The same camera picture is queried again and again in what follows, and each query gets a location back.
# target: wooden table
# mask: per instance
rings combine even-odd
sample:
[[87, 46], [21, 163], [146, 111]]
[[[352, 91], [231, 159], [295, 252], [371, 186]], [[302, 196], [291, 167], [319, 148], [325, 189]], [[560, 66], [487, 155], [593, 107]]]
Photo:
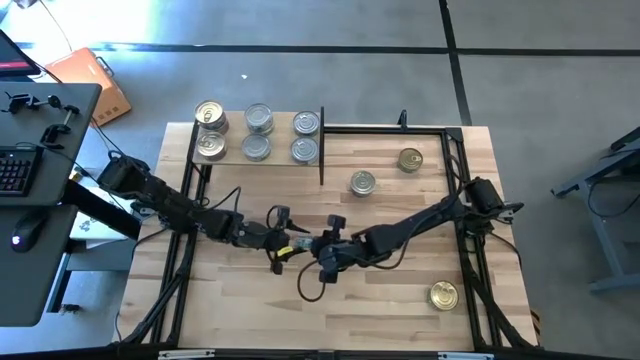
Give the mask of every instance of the wooden table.
[[[191, 123], [170, 123], [155, 174], [178, 189], [185, 166]], [[501, 190], [489, 130], [463, 128], [471, 176], [490, 179]], [[325, 139], [325, 185], [315, 167], [214, 165], [206, 196], [212, 203], [242, 186], [239, 211], [263, 222], [274, 204], [290, 206], [296, 224], [318, 234], [328, 214], [347, 218], [343, 237], [380, 223], [393, 223], [448, 194], [441, 145], [428, 135], [337, 135]], [[419, 149], [424, 165], [414, 174], [395, 167], [398, 152]], [[348, 181], [356, 170], [376, 179], [370, 197], [356, 198]], [[195, 192], [195, 180], [191, 196]], [[508, 226], [496, 233], [513, 241]], [[143, 226], [141, 236], [158, 229]], [[138, 247], [120, 309], [119, 326], [129, 334], [158, 296], [170, 235], [165, 233]], [[512, 324], [529, 342], [535, 333], [516, 255], [487, 237], [485, 247], [494, 297]], [[178, 254], [177, 263], [182, 253]], [[389, 261], [394, 262], [397, 254]], [[282, 276], [269, 272], [263, 251], [237, 249], [200, 235], [189, 282], [181, 347], [342, 349], [342, 350], [472, 350], [462, 275], [452, 224], [414, 238], [407, 255], [393, 271], [352, 267], [327, 285], [324, 298], [304, 302], [296, 291], [298, 269], [311, 261], [303, 254], [285, 265]], [[308, 296], [320, 290], [318, 267], [305, 273]], [[425, 292], [438, 280], [457, 284], [460, 304], [437, 311]], [[479, 305], [479, 313], [486, 314]], [[169, 304], [163, 338], [173, 315]], [[483, 335], [489, 339], [486, 317]]]

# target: computer mouse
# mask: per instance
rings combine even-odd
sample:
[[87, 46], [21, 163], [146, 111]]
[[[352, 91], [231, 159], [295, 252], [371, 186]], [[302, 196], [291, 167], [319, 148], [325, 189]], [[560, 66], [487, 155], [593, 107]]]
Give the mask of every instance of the computer mouse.
[[16, 223], [11, 234], [11, 248], [15, 252], [31, 250], [40, 237], [44, 224], [49, 219], [49, 208], [38, 208], [28, 212]]

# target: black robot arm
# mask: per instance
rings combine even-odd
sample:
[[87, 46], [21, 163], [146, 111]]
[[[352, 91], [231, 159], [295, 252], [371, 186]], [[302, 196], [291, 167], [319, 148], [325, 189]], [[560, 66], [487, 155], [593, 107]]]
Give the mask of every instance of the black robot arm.
[[505, 204], [489, 180], [476, 178], [467, 183], [464, 190], [470, 204], [460, 201], [461, 189], [395, 224], [374, 225], [358, 231], [351, 235], [350, 240], [340, 239], [340, 229], [344, 229], [346, 220], [331, 215], [329, 226], [333, 229], [314, 238], [311, 245], [311, 252], [322, 266], [319, 280], [335, 283], [338, 273], [353, 265], [395, 268], [399, 263], [393, 266], [378, 264], [401, 248], [404, 252], [412, 237], [448, 221], [462, 220], [469, 235], [486, 235], [493, 230], [491, 220], [499, 217], [509, 219], [523, 206], [522, 203]]
[[163, 226], [177, 233], [197, 229], [214, 241], [277, 251], [289, 244], [285, 229], [305, 232], [289, 219], [290, 211], [285, 206], [272, 208], [277, 209], [277, 222], [273, 227], [245, 221], [244, 215], [237, 211], [205, 208], [175, 191], [153, 176], [143, 161], [118, 152], [110, 152], [109, 157], [109, 164], [98, 177], [100, 188], [124, 199], [136, 200], [132, 204], [134, 211], [155, 211]]

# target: gray floor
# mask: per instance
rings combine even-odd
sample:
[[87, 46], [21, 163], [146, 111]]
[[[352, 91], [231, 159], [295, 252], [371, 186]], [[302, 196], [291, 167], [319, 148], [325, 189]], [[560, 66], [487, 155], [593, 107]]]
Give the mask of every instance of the gray floor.
[[[109, 3], [99, 15], [95, 6]], [[49, 3], [74, 46], [118, 41], [173, 44], [443, 46], [437, 0], [119, 1]], [[449, 0], [464, 47], [640, 48], [640, 3], [632, 0]], [[76, 6], [75, 13], [64, 12]], [[113, 23], [119, 26], [94, 26]], [[35, 32], [29, 21], [47, 31]], [[47, 62], [65, 53], [39, 6], [12, 9], [0, 26]], [[276, 110], [326, 106], [328, 121], [459, 125], [448, 58], [440, 55], [293, 55], [109, 52], [104, 56], [133, 104], [106, 132], [126, 152], [155, 164], [169, 121], [190, 121], [206, 98], [229, 109], [261, 101]], [[489, 126], [506, 196], [523, 201], [514, 231], [532, 307], [551, 350], [637, 358], [640, 291], [594, 296], [609, 274], [587, 212], [549, 189], [592, 163], [638, 125], [640, 58], [462, 57], [474, 125]], [[89, 132], [79, 157], [99, 168], [104, 147]], [[68, 298], [76, 316], [45, 315], [30, 329], [0, 329], [0, 352], [104, 344], [125, 278], [83, 274]], [[18, 342], [29, 335], [29, 342]]]

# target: cardboard box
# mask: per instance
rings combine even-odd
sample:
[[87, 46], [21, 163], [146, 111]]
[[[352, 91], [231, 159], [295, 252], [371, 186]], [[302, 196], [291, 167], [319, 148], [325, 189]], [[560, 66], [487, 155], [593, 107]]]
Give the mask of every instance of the cardboard box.
[[102, 86], [102, 93], [93, 112], [93, 117], [100, 126], [131, 110], [129, 101], [113, 80], [113, 71], [88, 48], [76, 50], [45, 67], [62, 82], [97, 83]]

